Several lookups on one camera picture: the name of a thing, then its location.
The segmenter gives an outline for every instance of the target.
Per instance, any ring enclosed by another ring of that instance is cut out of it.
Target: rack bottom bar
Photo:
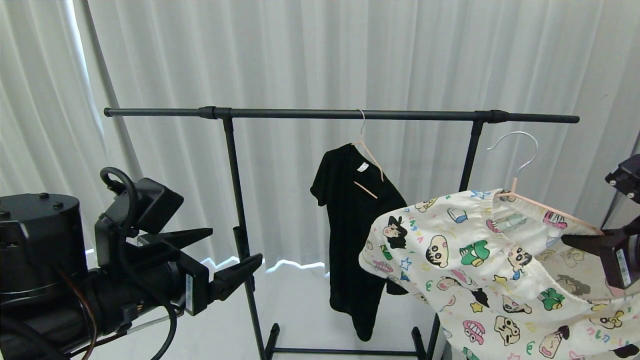
[[[342,350],[332,348],[287,348],[276,347],[273,352],[288,352],[294,354],[349,354],[349,355],[378,355],[378,356],[413,356],[415,351],[390,351],[390,350]]]

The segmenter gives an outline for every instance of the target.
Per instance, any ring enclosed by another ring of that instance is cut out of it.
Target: black horizontal rod
[[[391,350],[341,350],[332,348],[287,348],[276,347],[273,352],[288,352],[295,354],[347,354],[347,355],[378,355],[378,356],[417,356],[415,351]]]
[[[112,116],[178,116],[220,118],[216,113],[226,110],[232,118],[262,119],[362,119],[359,110],[301,110],[301,109],[234,109],[205,106],[197,109],[112,109],[105,108],[104,114]],[[378,120],[448,120],[485,122],[550,122],[576,124],[580,120],[574,115],[543,115],[506,113],[504,111],[413,111],[413,110],[364,110],[367,119]]]

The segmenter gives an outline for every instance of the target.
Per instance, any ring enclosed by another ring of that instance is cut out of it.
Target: white curtain
[[[521,173],[519,192],[596,225],[613,196],[604,175],[640,131],[635,1],[96,1],[90,12],[122,108],[580,115],[577,125],[485,126],[470,186],[508,186],[532,156],[529,140],[514,136],[484,149],[508,131],[528,131],[540,153]],[[234,255],[237,219],[220,122],[124,123],[144,176],[186,198],[169,228],[213,227],[212,240],[190,253],[216,262]],[[357,140],[361,122],[235,124],[252,252],[269,264],[326,261],[325,209],[308,189],[324,152]],[[365,139],[415,203],[457,191],[469,132],[468,123],[372,120]]]
[[[69,2],[0,3],[0,195],[80,199],[86,246],[109,204],[107,166]]]

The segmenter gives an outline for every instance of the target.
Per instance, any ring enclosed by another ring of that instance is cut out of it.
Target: blue star print
[[[407,257],[406,259],[400,261],[400,267],[405,269],[406,271],[409,271],[409,266],[413,264],[411,262],[411,260],[409,260],[409,257]]]
[[[477,192],[474,190],[471,190],[471,197],[479,197],[481,200],[484,200],[485,197],[491,195],[491,192]]]

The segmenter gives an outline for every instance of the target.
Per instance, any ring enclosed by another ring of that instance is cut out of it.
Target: black t-shirt
[[[311,193],[318,205],[326,205],[331,228],[329,265],[331,307],[351,315],[362,341],[369,341],[376,321],[382,289],[406,294],[406,290],[362,270],[358,256],[365,246],[374,220],[389,211],[406,207],[406,202],[380,169],[347,144],[324,154]],[[377,199],[357,184],[369,190]]]

